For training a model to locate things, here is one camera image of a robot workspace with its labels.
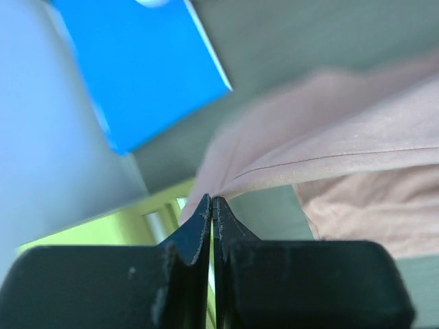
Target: pink cloth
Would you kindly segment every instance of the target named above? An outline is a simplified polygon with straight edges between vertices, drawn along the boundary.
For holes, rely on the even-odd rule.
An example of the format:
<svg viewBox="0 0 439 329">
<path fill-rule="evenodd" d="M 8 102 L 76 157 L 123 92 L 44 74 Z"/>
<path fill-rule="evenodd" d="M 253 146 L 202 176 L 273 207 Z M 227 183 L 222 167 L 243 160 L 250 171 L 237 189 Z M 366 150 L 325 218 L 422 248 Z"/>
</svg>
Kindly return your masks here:
<svg viewBox="0 0 439 329">
<path fill-rule="evenodd" d="M 214 138 L 181 220 L 204 193 L 293 184 L 316 238 L 370 239 L 394 256 L 439 252 L 438 73 L 436 52 L 365 75 L 320 72 L 268 95 Z"/>
</svg>

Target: blue folder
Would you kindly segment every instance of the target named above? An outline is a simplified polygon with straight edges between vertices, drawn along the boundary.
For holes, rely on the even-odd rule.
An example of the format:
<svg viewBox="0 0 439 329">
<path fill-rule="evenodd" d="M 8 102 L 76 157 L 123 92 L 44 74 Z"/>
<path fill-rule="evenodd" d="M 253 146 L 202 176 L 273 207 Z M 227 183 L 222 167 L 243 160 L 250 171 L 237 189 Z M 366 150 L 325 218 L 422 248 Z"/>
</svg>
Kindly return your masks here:
<svg viewBox="0 0 439 329">
<path fill-rule="evenodd" d="M 53 0 L 110 146 L 132 151 L 230 85 L 189 2 Z"/>
</svg>

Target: folded cloth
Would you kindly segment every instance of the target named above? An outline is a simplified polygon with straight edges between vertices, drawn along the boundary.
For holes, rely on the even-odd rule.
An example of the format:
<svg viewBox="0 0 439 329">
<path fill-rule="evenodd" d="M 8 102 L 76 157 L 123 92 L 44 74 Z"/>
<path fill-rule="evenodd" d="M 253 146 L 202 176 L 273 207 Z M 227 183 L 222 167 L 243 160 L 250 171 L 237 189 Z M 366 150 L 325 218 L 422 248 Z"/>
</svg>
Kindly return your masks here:
<svg viewBox="0 0 439 329">
<path fill-rule="evenodd" d="M 363 75 L 321 71 L 267 95 L 217 133 L 180 220 L 204 193 L 286 184 L 317 239 L 438 253 L 439 52 Z"/>
</svg>

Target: white round object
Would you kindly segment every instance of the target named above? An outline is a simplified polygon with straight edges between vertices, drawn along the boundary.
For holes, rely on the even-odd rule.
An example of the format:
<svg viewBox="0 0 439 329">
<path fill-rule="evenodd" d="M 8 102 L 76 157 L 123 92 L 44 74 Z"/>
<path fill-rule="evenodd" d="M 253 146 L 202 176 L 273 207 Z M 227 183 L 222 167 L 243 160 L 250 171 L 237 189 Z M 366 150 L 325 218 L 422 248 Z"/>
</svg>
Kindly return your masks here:
<svg viewBox="0 0 439 329">
<path fill-rule="evenodd" d="M 138 3 L 144 5 L 145 7 L 153 8 L 160 7 L 168 2 L 168 0 L 136 0 Z"/>
</svg>

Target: gray surface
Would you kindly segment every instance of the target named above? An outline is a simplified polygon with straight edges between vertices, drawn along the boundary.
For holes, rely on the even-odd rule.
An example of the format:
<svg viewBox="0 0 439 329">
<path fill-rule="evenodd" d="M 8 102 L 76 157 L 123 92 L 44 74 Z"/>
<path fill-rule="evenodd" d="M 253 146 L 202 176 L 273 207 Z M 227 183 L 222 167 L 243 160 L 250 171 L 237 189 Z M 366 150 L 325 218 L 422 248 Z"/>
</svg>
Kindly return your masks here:
<svg viewBox="0 0 439 329">
<path fill-rule="evenodd" d="M 195 0 L 234 92 L 135 152 L 151 192 L 193 176 L 217 125 L 313 69 L 371 67 L 439 45 L 436 0 Z"/>
<path fill-rule="evenodd" d="M 41 2 L 0 1 L 0 47 L 1 284 L 20 244 L 144 192 L 109 150 Z"/>
<path fill-rule="evenodd" d="M 312 239 L 291 186 L 249 192 L 229 203 L 235 216 L 261 239 Z M 416 327 L 439 327 L 439 256 L 396 263 L 418 313 Z"/>
</svg>

